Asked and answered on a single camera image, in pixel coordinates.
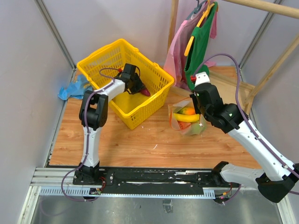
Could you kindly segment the purple eggplant toy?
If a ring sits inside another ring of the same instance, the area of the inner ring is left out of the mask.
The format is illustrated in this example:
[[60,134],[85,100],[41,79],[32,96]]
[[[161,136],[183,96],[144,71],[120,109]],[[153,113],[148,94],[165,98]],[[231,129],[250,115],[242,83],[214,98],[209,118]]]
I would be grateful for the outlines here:
[[141,91],[140,91],[140,93],[141,94],[143,94],[143,95],[145,95],[145,96],[147,96],[147,97],[150,97],[150,92],[145,88],[145,89],[142,89]]

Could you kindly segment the clear zip top bag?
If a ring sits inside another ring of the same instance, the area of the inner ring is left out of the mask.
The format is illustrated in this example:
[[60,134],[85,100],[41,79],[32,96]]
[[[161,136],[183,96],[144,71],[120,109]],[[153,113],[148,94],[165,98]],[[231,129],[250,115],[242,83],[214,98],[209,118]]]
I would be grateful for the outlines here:
[[206,121],[196,113],[190,98],[168,104],[169,125],[172,130],[185,136],[200,135],[206,129]]

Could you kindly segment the yellow banana toy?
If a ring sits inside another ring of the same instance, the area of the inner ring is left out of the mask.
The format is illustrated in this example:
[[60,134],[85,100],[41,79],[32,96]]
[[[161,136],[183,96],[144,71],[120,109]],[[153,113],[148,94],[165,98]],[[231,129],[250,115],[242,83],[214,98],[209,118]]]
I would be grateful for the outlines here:
[[200,120],[200,115],[199,114],[183,115],[183,114],[174,113],[173,115],[174,115],[174,118],[177,121],[194,123],[194,122],[198,122]]

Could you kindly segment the watermelon slice toy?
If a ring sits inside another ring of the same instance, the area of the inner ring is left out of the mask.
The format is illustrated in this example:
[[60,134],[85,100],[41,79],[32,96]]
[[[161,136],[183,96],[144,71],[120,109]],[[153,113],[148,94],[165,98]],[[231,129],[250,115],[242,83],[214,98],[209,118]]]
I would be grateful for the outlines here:
[[180,131],[188,132],[191,129],[192,123],[178,121],[178,125],[179,125],[179,128],[180,128]]

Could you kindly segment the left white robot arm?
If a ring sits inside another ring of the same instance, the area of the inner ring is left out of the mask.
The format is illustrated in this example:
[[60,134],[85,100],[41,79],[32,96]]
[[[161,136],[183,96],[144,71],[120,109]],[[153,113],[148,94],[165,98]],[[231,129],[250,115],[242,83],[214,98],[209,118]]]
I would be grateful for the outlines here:
[[95,185],[103,180],[100,174],[98,155],[100,133],[107,121],[108,104],[118,95],[127,92],[134,95],[146,89],[140,78],[140,69],[136,65],[125,64],[114,77],[104,75],[103,68],[99,74],[111,81],[102,88],[86,91],[79,111],[79,119],[84,130],[84,152],[82,160],[75,171],[73,184]]

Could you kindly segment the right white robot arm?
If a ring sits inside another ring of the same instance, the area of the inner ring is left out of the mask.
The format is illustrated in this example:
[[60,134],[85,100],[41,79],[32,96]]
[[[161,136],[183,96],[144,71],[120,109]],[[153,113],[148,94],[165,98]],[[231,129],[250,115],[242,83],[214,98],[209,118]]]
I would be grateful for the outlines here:
[[221,187],[227,182],[257,189],[271,202],[280,202],[299,180],[299,165],[281,155],[256,129],[236,104],[225,104],[211,83],[195,85],[190,95],[195,111],[212,126],[238,141],[261,169],[245,168],[221,161],[212,170],[212,182]]

